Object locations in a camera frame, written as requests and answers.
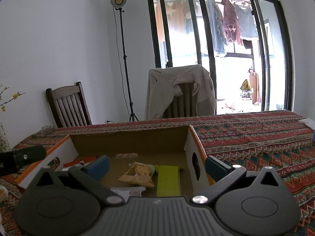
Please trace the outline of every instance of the triangular cutout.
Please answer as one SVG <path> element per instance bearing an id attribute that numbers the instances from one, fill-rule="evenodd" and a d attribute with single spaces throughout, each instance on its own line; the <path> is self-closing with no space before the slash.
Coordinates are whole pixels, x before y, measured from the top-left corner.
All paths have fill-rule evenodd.
<path id="1" fill-rule="evenodd" d="M 52 185 L 54 184 L 52 178 L 50 177 L 50 174 L 48 172 L 45 172 L 41 179 L 38 181 L 37 186 L 45 186 L 45 185 Z"/>
<path id="2" fill-rule="evenodd" d="M 278 182 L 276 179 L 273 177 L 271 172 L 267 172 L 264 176 L 264 178 L 261 181 L 261 184 L 265 185 L 273 185 L 273 186 L 279 186 Z"/>

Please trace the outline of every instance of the metal screw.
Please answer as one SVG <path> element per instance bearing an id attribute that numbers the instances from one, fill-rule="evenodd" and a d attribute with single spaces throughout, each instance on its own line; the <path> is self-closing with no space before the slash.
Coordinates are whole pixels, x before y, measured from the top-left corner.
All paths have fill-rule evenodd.
<path id="1" fill-rule="evenodd" d="M 206 203 L 209 199 L 206 196 L 203 195 L 197 195 L 193 197 L 193 202 L 196 204 L 203 204 Z"/>
<path id="2" fill-rule="evenodd" d="M 122 198 L 120 196 L 117 196 L 117 195 L 112 195 L 112 196 L 109 196 L 106 201 L 110 204 L 118 204 L 118 203 L 121 203 L 122 202 Z"/>

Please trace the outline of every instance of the table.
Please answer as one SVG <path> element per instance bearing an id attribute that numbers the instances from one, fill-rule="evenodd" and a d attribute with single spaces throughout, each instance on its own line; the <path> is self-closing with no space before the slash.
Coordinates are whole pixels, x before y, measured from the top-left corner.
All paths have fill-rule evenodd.
<path id="1" fill-rule="evenodd" d="M 226 164 L 240 164 L 251 171 L 273 166 L 301 208 L 301 220 L 294 235 L 311 236 L 315 235 L 315 146 L 311 140 L 313 130 L 301 124 L 301 119 L 293 112 L 282 110 L 61 128 L 44 137 L 29 136 L 16 148 L 42 144 L 49 149 L 69 134 L 137 131 L 191 124 L 206 153 Z M 17 174 L 0 178 L 0 184 L 9 190 L 8 200 L 0 204 L 3 225 L 14 236 L 20 235 L 20 231 L 12 210 L 21 197 L 14 180 L 23 170 L 25 168 Z"/>

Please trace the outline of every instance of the cardboard box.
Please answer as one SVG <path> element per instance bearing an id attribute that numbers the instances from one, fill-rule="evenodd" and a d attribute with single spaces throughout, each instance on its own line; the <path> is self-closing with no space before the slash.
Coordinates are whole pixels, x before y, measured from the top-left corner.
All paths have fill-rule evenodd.
<path id="1" fill-rule="evenodd" d="M 137 157 L 117 158 L 116 154 L 137 153 Z M 46 166 L 51 159 L 58 157 L 62 169 L 66 162 L 79 156 L 107 155 L 110 159 L 109 172 L 100 183 L 107 188 L 134 186 L 118 182 L 129 168 L 128 164 L 140 162 L 151 165 L 173 165 L 182 168 L 180 182 L 182 195 L 191 198 L 194 192 L 213 184 L 214 181 L 206 174 L 204 162 L 207 155 L 193 127 L 180 126 L 164 129 L 141 131 L 118 131 L 114 133 L 71 135 L 65 137 L 57 146 L 48 150 L 48 156 L 42 162 L 33 164 L 18 179 L 17 183 L 26 188 L 40 168 Z M 145 197 L 156 196 L 158 176 L 152 181 L 155 188 L 147 188 Z"/>

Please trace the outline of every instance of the vase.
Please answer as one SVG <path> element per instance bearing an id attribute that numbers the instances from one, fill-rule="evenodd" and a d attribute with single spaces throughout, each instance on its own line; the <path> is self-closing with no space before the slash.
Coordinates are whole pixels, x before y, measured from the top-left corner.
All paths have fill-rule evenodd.
<path id="1" fill-rule="evenodd" d="M 0 153 L 10 152 L 10 144 L 4 132 L 2 123 L 0 122 Z"/>

